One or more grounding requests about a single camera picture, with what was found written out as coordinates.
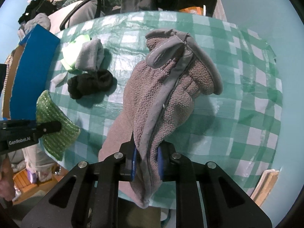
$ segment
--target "silver screw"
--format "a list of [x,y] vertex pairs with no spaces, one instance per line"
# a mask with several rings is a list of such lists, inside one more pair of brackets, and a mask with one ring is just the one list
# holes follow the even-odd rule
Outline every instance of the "silver screw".
[[121,159],[123,156],[124,155],[122,153],[120,153],[120,152],[114,154],[114,158],[116,158],[116,159]]
[[179,153],[172,153],[172,158],[174,158],[174,159],[180,159],[181,158],[181,154],[179,154]]
[[210,168],[210,169],[214,169],[216,167],[216,163],[214,162],[208,162],[207,166]]
[[85,161],[80,161],[80,162],[78,163],[78,167],[79,167],[79,168],[85,168],[87,165],[88,165],[88,163],[85,162]]

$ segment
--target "pink towel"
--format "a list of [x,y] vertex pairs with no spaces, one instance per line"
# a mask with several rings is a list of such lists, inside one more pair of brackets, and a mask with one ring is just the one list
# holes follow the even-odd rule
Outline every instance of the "pink towel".
[[161,184],[159,144],[188,119],[196,97],[222,92],[215,65],[188,33],[157,29],[146,39],[150,53],[135,66],[125,86],[124,108],[98,155],[102,161],[118,152],[134,131],[140,154],[136,176],[133,182],[120,182],[119,189],[142,208]]

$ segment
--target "cardboard box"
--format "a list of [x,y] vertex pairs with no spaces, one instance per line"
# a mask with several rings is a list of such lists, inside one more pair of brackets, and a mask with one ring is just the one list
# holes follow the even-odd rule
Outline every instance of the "cardboard box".
[[4,90],[2,115],[7,119],[36,119],[36,102],[45,90],[48,71],[60,42],[36,25],[19,43]]

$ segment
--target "green scrubbing cloth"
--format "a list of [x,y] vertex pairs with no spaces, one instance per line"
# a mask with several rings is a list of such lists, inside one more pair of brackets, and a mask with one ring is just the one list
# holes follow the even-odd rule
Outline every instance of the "green scrubbing cloth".
[[72,145],[80,134],[80,128],[54,104],[49,91],[44,91],[37,100],[37,123],[59,121],[61,130],[53,134],[43,135],[40,141],[44,148],[57,160],[63,159],[63,153]]

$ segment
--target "wall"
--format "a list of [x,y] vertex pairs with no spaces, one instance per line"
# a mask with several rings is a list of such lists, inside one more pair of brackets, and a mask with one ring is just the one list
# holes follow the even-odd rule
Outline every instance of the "wall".
[[19,37],[18,19],[24,13],[28,0],[5,0],[0,7],[0,63],[16,48]]
[[289,0],[222,0],[227,21],[267,40],[282,77],[281,133],[272,167],[279,179],[262,209],[275,227],[304,184],[304,25]]

